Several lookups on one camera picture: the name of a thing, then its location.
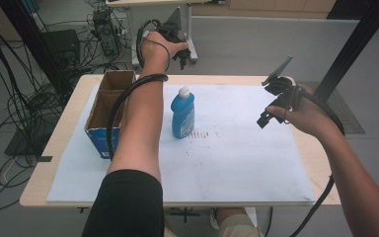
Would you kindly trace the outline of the black floor mat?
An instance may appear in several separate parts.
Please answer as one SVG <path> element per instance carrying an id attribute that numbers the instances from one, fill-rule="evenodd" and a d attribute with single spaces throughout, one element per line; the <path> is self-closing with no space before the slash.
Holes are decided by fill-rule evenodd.
<path id="1" fill-rule="evenodd" d="M 56 119 L 32 118 L 23 121 L 17 126 L 17 130 L 4 153 L 9 156 L 40 156 L 56 124 Z"/>

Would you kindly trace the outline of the person's right leg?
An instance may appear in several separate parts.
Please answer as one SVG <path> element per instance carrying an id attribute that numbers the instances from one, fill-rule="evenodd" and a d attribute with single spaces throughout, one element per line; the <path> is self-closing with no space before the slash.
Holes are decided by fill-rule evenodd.
<path id="1" fill-rule="evenodd" d="M 265 237 L 243 207 L 218 207 L 219 237 Z"/>

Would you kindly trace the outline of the black metal stand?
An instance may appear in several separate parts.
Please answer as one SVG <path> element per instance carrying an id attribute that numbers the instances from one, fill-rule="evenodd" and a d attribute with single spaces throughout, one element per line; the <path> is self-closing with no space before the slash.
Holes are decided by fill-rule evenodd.
<path id="1" fill-rule="evenodd" d="M 34 18 L 22 0 L 0 0 L 0 8 L 30 50 L 55 92 L 61 98 L 67 99 L 72 94 L 73 87 L 56 64 Z"/>
<path id="2" fill-rule="evenodd" d="M 379 0 L 375 0 L 364 13 L 347 39 L 340 53 L 315 90 L 315 96 L 327 101 L 348 69 L 379 29 Z"/>

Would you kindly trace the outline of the white shoe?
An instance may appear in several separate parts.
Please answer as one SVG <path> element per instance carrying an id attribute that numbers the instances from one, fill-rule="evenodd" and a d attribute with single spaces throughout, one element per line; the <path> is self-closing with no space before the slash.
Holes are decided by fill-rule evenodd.
<path id="1" fill-rule="evenodd" d="M 217 210 L 218 210 L 218 207 L 211 208 L 210 215 L 209 215 L 210 225 L 213 229 L 216 229 L 216 230 L 219 229 L 219 225 L 217 222 Z"/>

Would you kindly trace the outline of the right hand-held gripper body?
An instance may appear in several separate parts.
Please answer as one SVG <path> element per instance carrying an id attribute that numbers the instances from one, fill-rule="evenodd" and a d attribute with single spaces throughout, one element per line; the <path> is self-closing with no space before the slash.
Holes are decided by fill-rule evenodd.
<path id="1" fill-rule="evenodd" d="M 276 99 L 271 103 L 271 105 L 284 108 L 286 111 L 293 108 L 294 94 L 297 90 L 297 85 L 293 79 L 281 75 L 291 59 L 292 56 L 287 55 L 282 63 L 277 66 L 262 82 L 265 90 L 276 96 Z"/>

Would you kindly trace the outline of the black box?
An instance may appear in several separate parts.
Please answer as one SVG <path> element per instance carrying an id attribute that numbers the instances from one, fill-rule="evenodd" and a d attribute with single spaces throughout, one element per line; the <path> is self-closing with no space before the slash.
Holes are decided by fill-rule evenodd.
<path id="1" fill-rule="evenodd" d="M 41 36 L 58 65 L 79 63 L 80 42 L 74 30 L 44 32 Z"/>

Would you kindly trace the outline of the white table leg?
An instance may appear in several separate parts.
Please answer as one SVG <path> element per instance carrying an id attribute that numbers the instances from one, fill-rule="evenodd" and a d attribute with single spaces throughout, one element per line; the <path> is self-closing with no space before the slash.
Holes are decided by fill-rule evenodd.
<path id="1" fill-rule="evenodd" d="M 251 219 L 252 223 L 255 227 L 258 227 L 258 218 L 257 218 L 257 210 L 254 207 L 246 207 L 245 208 L 247 215 Z"/>

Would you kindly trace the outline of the black sleeve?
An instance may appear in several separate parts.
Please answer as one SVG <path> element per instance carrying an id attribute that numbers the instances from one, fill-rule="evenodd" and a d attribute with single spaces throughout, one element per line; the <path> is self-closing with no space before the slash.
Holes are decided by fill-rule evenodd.
<path id="1" fill-rule="evenodd" d="M 163 189 L 137 170 L 107 174 L 81 237 L 164 237 Z"/>

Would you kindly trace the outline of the blue detergent bottle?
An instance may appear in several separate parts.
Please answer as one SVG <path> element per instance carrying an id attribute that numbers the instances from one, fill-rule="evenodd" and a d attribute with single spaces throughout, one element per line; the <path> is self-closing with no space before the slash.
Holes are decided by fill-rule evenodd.
<path id="1" fill-rule="evenodd" d="M 179 90 L 171 104 L 172 131 L 177 139 L 188 136 L 194 128 L 194 95 L 187 86 Z"/>

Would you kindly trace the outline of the person's left hand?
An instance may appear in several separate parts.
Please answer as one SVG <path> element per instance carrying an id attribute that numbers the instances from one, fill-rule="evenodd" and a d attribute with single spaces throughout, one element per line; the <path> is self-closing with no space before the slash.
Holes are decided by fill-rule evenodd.
<path id="1" fill-rule="evenodd" d="M 157 32 L 151 32 L 141 45 L 144 59 L 143 74 L 164 73 L 170 59 L 179 51 L 188 49 L 186 42 L 170 42 Z"/>

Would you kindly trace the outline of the white desk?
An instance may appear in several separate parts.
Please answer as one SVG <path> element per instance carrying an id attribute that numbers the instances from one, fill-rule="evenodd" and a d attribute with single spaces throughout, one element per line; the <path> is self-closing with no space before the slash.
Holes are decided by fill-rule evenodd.
<path id="1" fill-rule="evenodd" d="M 110 8 L 121 8 L 125 11 L 128 23 L 128 32 L 131 44 L 131 60 L 134 67 L 138 67 L 136 53 L 137 31 L 150 19 L 165 22 L 176 9 L 181 11 L 182 29 L 179 33 L 189 44 L 191 51 L 190 60 L 198 60 L 196 50 L 192 41 L 191 7 L 193 4 L 202 4 L 209 0 L 106 0 Z"/>

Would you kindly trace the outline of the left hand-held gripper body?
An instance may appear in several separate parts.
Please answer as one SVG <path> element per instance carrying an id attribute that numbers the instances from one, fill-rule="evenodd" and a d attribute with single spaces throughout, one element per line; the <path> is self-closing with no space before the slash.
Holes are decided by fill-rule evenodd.
<path id="1" fill-rule="evenodd" d="M 182 33 L 182 16 L 180 7 L 177 7 L 165 22 L 161 22 L 157 26 L 157 32 L 170 42 L 184 42 L 187 40 L 186 36 Z"/>

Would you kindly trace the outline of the person's leg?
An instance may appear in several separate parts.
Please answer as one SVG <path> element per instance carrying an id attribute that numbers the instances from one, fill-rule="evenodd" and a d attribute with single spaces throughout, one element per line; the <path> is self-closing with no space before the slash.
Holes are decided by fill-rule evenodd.
<path id="1" fill-rule="evenodd" d="M 170 223 L 168 220 L 165 220 L 164 227 L 164 237 L 178 237 L 171 229 Z"/>
<path id="2" fill-rule="evenodd" d="M 219 237 L 265 237 L 243 207 L 218 207 Z"/>

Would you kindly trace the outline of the computer tower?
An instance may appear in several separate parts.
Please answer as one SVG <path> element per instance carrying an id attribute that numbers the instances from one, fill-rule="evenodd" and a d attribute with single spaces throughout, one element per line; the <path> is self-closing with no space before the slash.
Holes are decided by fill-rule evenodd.
<path id="1" fill-rule="evenodd" d="M 94 30 L 105 56 L 119 55 L 119 43 L 109 9 L 93 13 Z"/>

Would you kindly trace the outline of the person's left leg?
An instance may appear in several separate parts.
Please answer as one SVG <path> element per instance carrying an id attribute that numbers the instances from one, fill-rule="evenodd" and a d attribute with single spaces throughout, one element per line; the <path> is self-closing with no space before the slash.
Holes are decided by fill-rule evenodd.
<path id="1" fill-rule="evenodd" d="M 178 237 L 171 229 L 170 223 L 168 220 L 165 220 L 164 227 L 164 237 Z"/>

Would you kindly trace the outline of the grey floor mat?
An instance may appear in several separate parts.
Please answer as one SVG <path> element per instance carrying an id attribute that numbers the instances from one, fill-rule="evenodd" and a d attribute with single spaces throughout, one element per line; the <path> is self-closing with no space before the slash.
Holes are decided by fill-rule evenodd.
<path id="1" fill-rule="evenodd" d="M 365 131 L 355 117 L 341 94 L 335 89 L 328 98 L 327 103 L 331 110 L 340 119 L 345 134 L 364 134 Z"/>

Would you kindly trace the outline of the person's right hand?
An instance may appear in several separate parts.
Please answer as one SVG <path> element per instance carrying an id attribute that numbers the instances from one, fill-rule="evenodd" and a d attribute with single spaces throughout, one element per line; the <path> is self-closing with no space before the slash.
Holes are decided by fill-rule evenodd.
<path id="1" fill-rule="evenodd" d="M 266 110 L 289 121 L 297 129 L 315 136 L 322 143 L 344 140 L 344 136 L 330 117 L 308 99 L 302 99 L 295 112 L 277 106 L 268 106 Z"/>

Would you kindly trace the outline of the white table mat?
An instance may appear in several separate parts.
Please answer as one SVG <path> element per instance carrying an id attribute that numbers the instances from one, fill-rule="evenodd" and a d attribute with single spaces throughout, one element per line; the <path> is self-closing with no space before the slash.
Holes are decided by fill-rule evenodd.
<path id="1" fill-rule="evenodd" d="M 273 99 L 259 86 L 192 85 L 194 129 L 172 134 L 164 110 L 160 168 L 166 205 L 303 204 L 315 196 L 289 126 L 257 120 Z"/>

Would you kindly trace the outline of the wooden cabinet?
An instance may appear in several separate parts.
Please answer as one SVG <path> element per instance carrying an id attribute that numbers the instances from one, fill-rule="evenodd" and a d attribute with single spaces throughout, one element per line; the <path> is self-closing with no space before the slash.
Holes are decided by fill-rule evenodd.
<path id="1" fill-rule="evenodd" d="M 337 0 L 221 0 L 223 4 L 193 4 L 196 16 L 236 16 L 326 19 Z"/>

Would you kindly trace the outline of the blue cardboard box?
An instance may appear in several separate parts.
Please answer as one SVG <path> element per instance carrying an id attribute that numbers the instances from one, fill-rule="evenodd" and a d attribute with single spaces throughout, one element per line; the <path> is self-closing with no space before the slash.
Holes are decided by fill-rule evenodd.
<path id="1" fill-rule="evenodd" d="M 111 111 L 119 96 L 135 80 L 132 70 L 107 72 L 98 87 L 97 94 L 85 123 L 85 132 L 103 159 L 109 159 L 107 127 Z"/>

